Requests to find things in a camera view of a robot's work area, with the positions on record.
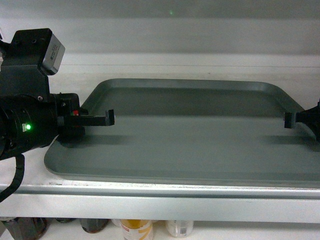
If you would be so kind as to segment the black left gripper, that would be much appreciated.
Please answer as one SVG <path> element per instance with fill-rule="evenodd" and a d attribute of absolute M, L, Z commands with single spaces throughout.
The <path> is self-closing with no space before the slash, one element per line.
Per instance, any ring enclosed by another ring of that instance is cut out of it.
<path fill-rule="evenodd" d="M 51 94 L 54 102 L 55 130 L 52 140 L 78 140 L 85 135 L 83 126 L 112 126 L 115 124 L 113 109 L 105 111 L 103 116 L 81 115 L 79 96 L 76 93 Z"/>

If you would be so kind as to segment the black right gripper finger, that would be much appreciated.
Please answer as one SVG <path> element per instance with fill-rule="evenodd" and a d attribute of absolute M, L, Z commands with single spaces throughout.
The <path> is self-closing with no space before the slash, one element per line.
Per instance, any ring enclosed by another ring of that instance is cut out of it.
<path fill-rule="evenodd" d="M 313 108 L 301 112 L 285 112 L 284 127 L 293 129 L 297 123 L 305 124 L 315 135 L 317 142 L 320 141 L 320 102 Z"/>

